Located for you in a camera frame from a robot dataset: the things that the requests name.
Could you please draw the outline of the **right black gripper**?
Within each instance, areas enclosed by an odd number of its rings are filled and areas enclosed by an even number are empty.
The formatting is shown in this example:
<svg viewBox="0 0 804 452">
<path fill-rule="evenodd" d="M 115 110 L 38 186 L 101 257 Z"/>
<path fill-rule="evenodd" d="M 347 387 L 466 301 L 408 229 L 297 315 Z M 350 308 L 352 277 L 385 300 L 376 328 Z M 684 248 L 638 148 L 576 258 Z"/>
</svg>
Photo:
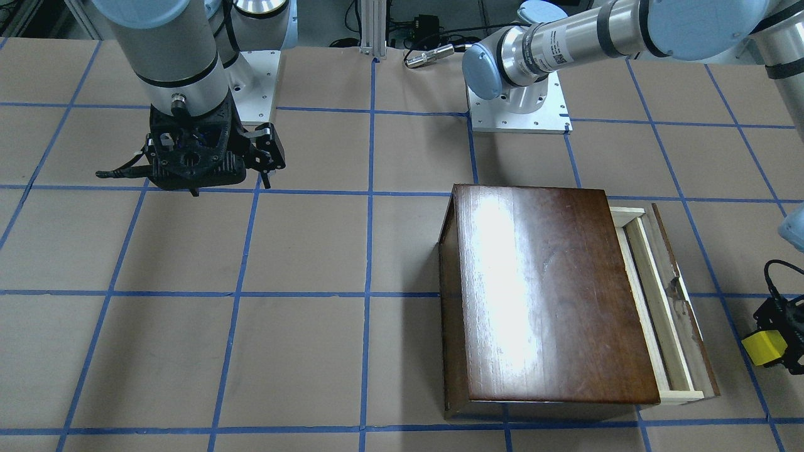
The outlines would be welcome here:
<svg viewBox="0 0 804 452">
<path fill-rule="evenodd" d="M 286 167 L 285 151 L 276 127 L 273 123 L 262 123 L 256 126 L 250 139 L 245 136 L 248 131 L 239 119 L 235 104 L 230 104 L 230 112 L 229 151 L 240 157 L 247 169 L 260 171 L 263 189 L 270 190 L 272 171 Z"/>
</svg>

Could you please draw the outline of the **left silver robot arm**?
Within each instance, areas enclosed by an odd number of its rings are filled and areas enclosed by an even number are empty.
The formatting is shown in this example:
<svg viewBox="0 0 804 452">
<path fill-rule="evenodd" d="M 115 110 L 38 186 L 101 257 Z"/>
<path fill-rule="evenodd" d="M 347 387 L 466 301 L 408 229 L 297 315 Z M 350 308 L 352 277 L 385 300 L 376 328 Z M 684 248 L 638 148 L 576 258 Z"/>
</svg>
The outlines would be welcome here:
<svg viewBox="0 0 804 452">
<path fill-rule="evenodd" d="M 466 85 L 483 100 L 583 64 L 644 51 L 700 61 L 749 38 L 802 132 L 801 1 L 781 8 L 769 1 L 609 1 L 574 16 L 549 2 L 526 1 L 519 17 L 523 25 L 503 26 L 462 58 Z"/>
</svg>

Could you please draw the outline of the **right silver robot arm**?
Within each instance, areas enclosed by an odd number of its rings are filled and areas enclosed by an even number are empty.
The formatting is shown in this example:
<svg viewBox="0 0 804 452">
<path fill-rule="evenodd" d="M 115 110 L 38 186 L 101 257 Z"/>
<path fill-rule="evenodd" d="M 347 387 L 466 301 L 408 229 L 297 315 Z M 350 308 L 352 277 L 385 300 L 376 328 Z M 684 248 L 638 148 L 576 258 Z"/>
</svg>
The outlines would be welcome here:
<svg viewBox="0 0 804 452">
<path fill-rule="evenodd" d="M 95 1 L 150 100 L 143 148 L 98 178 L 164 191 L 244 182 L 285 169 L 271 121 L 281 52 L 298 43 L 295 1 Z"/>
</svg>

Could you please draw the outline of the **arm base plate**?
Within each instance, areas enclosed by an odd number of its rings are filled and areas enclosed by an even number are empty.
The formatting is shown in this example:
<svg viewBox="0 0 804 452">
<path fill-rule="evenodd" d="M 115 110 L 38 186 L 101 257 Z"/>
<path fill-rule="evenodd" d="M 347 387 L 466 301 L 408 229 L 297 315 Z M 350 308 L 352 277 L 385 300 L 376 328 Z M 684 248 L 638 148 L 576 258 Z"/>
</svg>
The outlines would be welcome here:
<svg viewBox="0 0 804 452">
<path fill-rule="evenodd" d="M 247 51 L 225 69 L 239 118 L 245 125 L 273 120 L 280 63 L 279 50 Z"/>
<path fill-rule="evenodd" d="M 466 95 L 474 132 L 572 132 L 558 72 L 529 87 L 503 92 L 493 100 L 478 97 L 470 88 L 466 89 Z"/>
</svg>

